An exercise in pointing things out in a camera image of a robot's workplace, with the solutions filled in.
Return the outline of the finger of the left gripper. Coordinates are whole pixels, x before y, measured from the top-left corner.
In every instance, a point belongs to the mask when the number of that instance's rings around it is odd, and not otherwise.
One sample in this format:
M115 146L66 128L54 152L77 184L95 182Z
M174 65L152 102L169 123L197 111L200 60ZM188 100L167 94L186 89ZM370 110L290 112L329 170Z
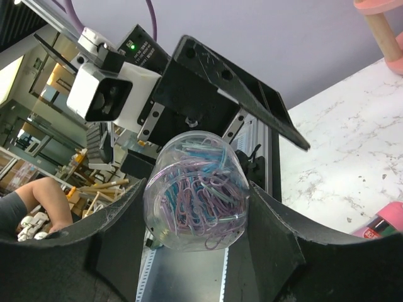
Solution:
M293 125L283 99L275 89L189 35L180 38L173 60L226 92L241 108L298 148L309 150L310 143Z

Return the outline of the clear jar of paper clips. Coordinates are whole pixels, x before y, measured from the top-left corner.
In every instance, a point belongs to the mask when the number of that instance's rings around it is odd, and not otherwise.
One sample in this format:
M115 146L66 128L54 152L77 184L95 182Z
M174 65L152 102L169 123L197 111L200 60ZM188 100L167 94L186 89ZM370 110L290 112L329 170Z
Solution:
M163 246L220 250L247 227L249 183L227 142L207 131L188 131L159 152L143 202L146 227Z

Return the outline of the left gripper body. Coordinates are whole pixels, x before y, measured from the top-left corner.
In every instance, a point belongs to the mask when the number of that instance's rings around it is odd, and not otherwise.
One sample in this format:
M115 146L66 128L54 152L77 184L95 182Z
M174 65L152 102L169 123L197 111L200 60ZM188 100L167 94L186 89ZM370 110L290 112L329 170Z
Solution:
M201 130L230 143L241 129L241 108L170 56L140 26L122 41L126 60L160 75L148 99L119 123L141 141L164 145L180 133Z

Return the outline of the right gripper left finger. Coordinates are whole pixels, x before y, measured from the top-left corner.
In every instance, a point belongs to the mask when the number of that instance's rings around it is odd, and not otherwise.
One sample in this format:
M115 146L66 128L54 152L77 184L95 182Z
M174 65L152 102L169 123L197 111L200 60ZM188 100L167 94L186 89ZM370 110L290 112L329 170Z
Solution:
M1 241L1 301L135 301L145 185L42 240Z

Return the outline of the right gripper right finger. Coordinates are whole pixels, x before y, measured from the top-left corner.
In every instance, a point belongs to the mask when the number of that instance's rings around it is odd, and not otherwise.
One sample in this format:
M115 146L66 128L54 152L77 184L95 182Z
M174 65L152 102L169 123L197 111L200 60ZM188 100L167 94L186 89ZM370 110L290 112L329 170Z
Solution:
M307 218L251 184L229 250L226 301L401 301L402 234L364 239Z

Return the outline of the person forearm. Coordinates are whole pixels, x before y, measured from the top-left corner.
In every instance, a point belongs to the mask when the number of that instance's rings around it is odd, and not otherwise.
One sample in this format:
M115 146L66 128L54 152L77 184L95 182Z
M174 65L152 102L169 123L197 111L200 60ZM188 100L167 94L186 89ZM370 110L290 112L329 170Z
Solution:
M51 177L29 182L1 198L1 239L17 240L17 227L38 205L50 218L50 232L73 224L67 197L60 184Z

